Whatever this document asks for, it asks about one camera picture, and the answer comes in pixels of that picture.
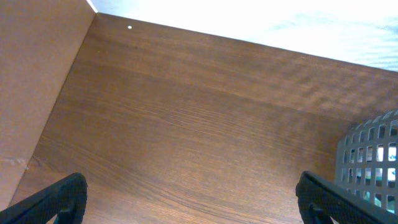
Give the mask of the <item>teal tissue packet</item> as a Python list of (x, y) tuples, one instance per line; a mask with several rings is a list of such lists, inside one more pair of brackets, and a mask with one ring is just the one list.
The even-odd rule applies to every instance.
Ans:
[(389, 213), (397, 215), (397, 181), (395, 172), (388, 173), (386, 180), (377, 177), (372, 185), (368, 185), (368, 182), (369, 180), (366, 179), (366, 186), (374, 187), (374, 189), (365, 189), (362, 193), (362, 198)]

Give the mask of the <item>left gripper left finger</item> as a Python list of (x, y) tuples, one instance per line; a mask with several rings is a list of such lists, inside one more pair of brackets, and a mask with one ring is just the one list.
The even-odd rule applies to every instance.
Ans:
[(41, 191), (1, 211), (1, 224), (55, 223), (81, 224), (87, 203), (87, 182), (73, 173)]

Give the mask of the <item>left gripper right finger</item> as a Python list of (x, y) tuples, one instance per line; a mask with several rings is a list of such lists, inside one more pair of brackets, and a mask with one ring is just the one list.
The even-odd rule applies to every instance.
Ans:
[(309, 171), (302, 172), (295, 188), (304, 224), (395, 224), (397, 215), (371, 204)]

